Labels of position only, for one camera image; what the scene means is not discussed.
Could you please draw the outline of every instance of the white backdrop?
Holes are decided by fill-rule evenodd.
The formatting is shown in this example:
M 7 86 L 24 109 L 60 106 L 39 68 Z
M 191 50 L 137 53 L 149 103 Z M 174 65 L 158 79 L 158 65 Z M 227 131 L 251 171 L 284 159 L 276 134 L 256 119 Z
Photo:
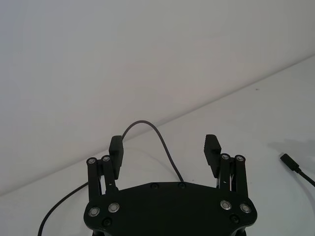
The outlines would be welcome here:
M 0 194 L 315 53 L 313 0 L 3 0 Z M 133 132 L 143 131 L 139 128 Z
M 287 152 L 315 178 L 314 76 L 315 57 L 159 127 L 187 182 L 216 185 L 203 154 L 206 134 L 217 135 L 223 152 L 247 158 L 249 197 L 258 211 L 249 236 L 314 236 L 315 189 L 279 160 Z M 36 235 L 47 211 L 85 181 L 84 160 L 1 196 L 1 235 Z M 177 177 L 150 131 L 125 143 L 116 184 L 154 181 Z M 92 235 L 83 222 L 87 202 L 86 188 L 57 208 L 43 236 Z

